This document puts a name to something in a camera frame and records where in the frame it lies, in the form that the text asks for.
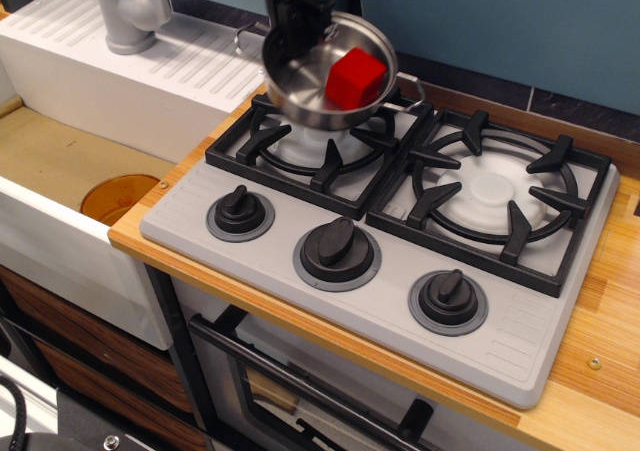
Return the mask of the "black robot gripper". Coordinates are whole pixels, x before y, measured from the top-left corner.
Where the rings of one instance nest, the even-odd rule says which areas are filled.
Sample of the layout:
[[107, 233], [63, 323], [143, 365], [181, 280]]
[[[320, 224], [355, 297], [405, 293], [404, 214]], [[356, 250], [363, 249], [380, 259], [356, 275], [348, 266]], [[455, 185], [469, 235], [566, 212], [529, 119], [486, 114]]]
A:
[[268, 71], [300, 58], [333, 26], [335, 0], [265, 0], [270, 31], [263, 45]]

